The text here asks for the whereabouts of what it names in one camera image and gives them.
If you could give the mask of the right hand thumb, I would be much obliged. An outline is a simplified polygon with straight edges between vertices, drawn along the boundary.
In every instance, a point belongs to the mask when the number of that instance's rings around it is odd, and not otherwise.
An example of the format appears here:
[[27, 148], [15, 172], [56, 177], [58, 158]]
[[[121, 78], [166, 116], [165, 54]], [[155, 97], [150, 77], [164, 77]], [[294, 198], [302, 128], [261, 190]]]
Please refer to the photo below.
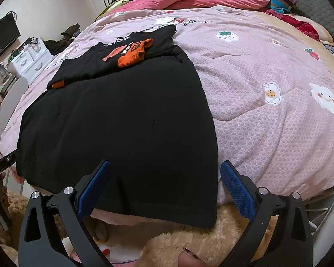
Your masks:
[[208, 267], [205, 262], [187, 248], [183, 248], [183, 251], [179, 254], [177, 264], [178, 267]]

